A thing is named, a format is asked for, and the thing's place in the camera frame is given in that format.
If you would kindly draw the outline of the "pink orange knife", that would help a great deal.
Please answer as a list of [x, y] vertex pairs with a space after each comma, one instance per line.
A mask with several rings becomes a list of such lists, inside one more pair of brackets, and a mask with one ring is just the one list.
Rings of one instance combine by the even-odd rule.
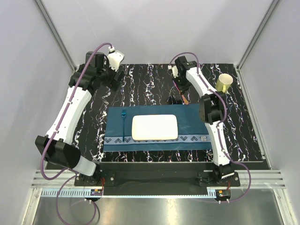
[[181, 98], [182, 98], [182, 101], [185, 105], [188, 105], [189, 104], [189, 101], [185, 98], [183, 92], [179, 89], [178, 85], [176, 84], [176, 82], [173, 80], [173, 84], [174, 86], [176, 87], [177, 91], [179, 92]]

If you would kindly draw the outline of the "blue small fork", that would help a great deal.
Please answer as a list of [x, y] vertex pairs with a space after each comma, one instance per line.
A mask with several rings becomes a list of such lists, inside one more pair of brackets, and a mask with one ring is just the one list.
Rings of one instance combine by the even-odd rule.
[[123, 122], [122, 122], [122, 142], [123, 143], [125, 141], [125, 118], [126, 118], [126, 115], [127, 115], [126, 110], [122, 110], [121, 116], [123, 119]]

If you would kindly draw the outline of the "yellow mug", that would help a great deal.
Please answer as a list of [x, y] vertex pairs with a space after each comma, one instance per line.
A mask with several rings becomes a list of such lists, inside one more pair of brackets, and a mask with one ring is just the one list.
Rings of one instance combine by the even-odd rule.
[[217, 91], [221, 91], [226, 93], [227, 90], [230, 88], [231, 84], [233, 83], [233, 77], [229, 74], [220, 74], [215, 89]]

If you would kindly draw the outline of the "blue patterned cloth placemat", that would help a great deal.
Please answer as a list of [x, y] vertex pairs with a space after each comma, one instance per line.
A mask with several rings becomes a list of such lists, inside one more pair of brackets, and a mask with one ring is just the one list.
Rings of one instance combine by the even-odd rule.
[[[122, 142], [122, 110], [126, 110], [125, 141]], [[205, 124], [200, 120], [199, 104], [190, 105], [141, 105], [110, 107], [104, 137], [104, 152], [208, 150], [212, 148]], [[132, 138], [132, 119], [137, 115], [175, 115], [178, 138], [167, 141], [135, 141]]]

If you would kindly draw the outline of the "white rectangular plate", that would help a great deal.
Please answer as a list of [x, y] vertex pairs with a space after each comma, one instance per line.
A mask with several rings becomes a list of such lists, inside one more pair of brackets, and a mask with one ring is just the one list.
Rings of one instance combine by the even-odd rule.
[[132, 138], [135, 141], [167, 141], [178, 138], [175, 115], [137, 115], [132, 119]]

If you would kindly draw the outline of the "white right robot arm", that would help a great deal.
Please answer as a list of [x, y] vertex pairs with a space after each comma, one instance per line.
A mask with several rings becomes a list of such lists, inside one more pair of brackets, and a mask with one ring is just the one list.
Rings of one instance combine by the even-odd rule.
[[208, 181], [223, 186], [234, 175], [224, 135], [224, 121], [227, 116], [225, 93], [217, 91], [207, 81], [196, 61], [187, 61], [186, 57], [179, 56], [175, 60], [175, 65], [169, 68], [172, 70], [172, 80], [178, 86], [180, 93], [193, 86], [199, 94], [199, 116], [208, 130], [213, 150], [213, 163], [216, 165]]

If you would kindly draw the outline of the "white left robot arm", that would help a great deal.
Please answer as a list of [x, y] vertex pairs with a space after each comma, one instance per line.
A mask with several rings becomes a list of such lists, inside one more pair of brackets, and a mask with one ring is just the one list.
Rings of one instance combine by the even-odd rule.
[[124, 77], [119, 71], [124, 54], [119, 51], [104, 53], [87, 52], [81, 64], [70, 78], [63, 106], [45, 136], [37, 136], [35, 145], [42, 155], [41, 162], [62, 166], [85, 175], [92, 186], [101, 181], [98, 165], [84, 156], [72, 145], [73, 135], [83, 110], [100, 86], [116, 91]]

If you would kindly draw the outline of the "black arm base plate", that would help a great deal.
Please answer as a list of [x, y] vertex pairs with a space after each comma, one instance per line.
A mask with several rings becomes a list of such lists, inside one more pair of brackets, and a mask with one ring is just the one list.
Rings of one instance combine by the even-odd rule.
[[240, 187], [236, 166], [216, 166], [212, 162], [102, 162], [96, 179], [80, 176], [76, 186], [114, 187], [123, 183], [183, 183], [201, 187]]

